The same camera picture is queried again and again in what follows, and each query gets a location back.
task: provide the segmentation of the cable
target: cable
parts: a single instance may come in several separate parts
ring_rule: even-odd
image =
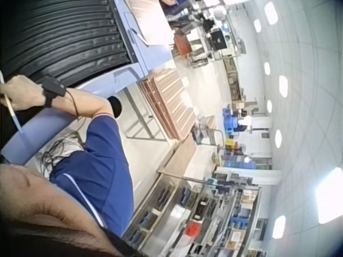
[[[73,95],[68,90],[66,90],[66,92],[70,95],[70,97],[72,99],[72,102],[73,102],[73,105],[74,105],[74,108],[75,108],[75,113],[76,113],[76,116],[77,116],[77,121],[79,121],[80,120],[80,116],[79,116],[79,111],[78,111],[77,106],[76,106],[75,99],[74,99]],[[70,137],[73,134],[76,135],[77,132],[85,125],[85,122],[86,122],[86,117],[84,118],[82,124],[77,128],[77,130],[75,130],[75,131],[67,134],[63,138],[55,141],[53,143],[53,145],[42,154],[41,162],[40,162],[40,169],[42,170],[42,173],[43,173],[44,176],[45,176],[45,173],[46,173],[46,171],[47,171],[49,166],[51,166],[51,172],[53,172],[54,169],[55,169],[54,163],[57,160],[61,161],[62,159],[66,158],[65,156],[62,156],[62,154],[64,152],[64,142],[65,142],[65,140],[67,140],[67,138]],[[61,147],[61,150],[59,151],[58,155],[53,156],[52,153],[55,150],[57,150],[58,147],[61,144],[62,144],[62,147]]]
[[[74,99],[73,95],[68,90],[66,90],[66,92],[70,95],[71,99],[73,100],[73,105],[74,105],[75,112],[76,112],[76,118],[77,118],[77,120],[79,120],[79,111],[77,110],[75,99]]]

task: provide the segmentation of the black cable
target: black cable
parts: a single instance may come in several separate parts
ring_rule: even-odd
[[[73,105],[74,105],[75,112],[76,112],[76,118],[77,118],[77,120],[79,120],[79,111],[77,110],[75,99],[74,99],[73,95],[68,90],[66,90],[66,92],[70,95],[70,97],[73,101]]]
[[[68,91],[66,90],[66,92],[70,95],[71,99],[72,99],[72,102],[73,102],[73,105],[74,105],[74,108],[75,108],[75,113],[76,113],[76,119],[77,120],[80,120],[79,119],[79,111],[77,109],[77,106],[76,106],[76,102],[75,102],[75,99],[73,97],[73,95]],[[54,162],[57,160],[57,159],[60,159],[60,161],[62,159],[64,159],[65,157],[64,156],[60,156],[63,151],[64,151],[64,140],[66,138],[68,138],[69,136],[71,136],[72,134],[76,134],[82,127],[83,125],[85,125],[85,122],[86,122],[86,118],[84,118],[84,121],[82,122],[82,124],[77,128],[77,130],[69,133],[68,135],[64,136],[63,138],[61,138],[60,140],[57,140],[53,143],[53,145],[50,147],[50,149],[46,150],[42,157],[41,157],[41,163],[40,163],[40,168],[41,170],[43,170],[43,175],[45,176],[45,173],[46,173],[46,170],[47,170],[47,167],[51,165],[51,172],[53,172],[53,170],[55,169],[55,166],[54,166]],[[54,152],[60,145],[62,144],[62,149],[59,153],[59,155],[53,157],[52,156],[52,152]]]

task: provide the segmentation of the white pillar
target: white pillar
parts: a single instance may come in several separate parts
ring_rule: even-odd
[[[270,129],[272,127],[273,119],[271,116],[251,117],[251,126],[253,129]]]
[[[217,167],[216,173],[228,174],[238,173],[241,177],[252,178],[252,183],[257,185],[278,185],[282,180],[281,170],[250,170],[227,167]]]

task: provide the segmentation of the cardboard box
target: cardboard box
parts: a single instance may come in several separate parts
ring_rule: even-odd
[[[230,241],[226,248],[230,250],[239,250],[242,246],[242,241],[244,239],[246,231],[240,229],[232,229],[230,233]]]
[[[244,189],[243,190],[242,202],[245,202],[245,203],[252,203],[252,202],[254,202],[255,199],[256,199],[257,194],[258,194],[257,190]]]

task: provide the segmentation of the equipment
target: equipment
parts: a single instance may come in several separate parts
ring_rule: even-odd
[[[46,97],[44,106],[51,108],[53,99],[57,96],[64,96],[66,87],[61,84],[56,78],[45,76],[42,83],[43,95]]]

